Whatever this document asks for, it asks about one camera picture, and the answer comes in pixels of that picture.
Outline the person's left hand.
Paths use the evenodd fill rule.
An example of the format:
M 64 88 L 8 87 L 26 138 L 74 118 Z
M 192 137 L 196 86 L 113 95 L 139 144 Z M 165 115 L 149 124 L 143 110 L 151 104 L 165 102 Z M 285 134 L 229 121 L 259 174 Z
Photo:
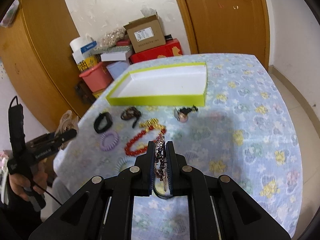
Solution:
M 43 189 L 47 189 L 48 174 L 45 172 L 45 163 L 38 163 L 38 171 L 34 174 L 33 180 Z M 13 192 L 25 201 L 29 201 L 27 194 L 24 191 L 25 187 L 30 187 L 30 181 L 21 174 L 9 175 L 10 186 Z

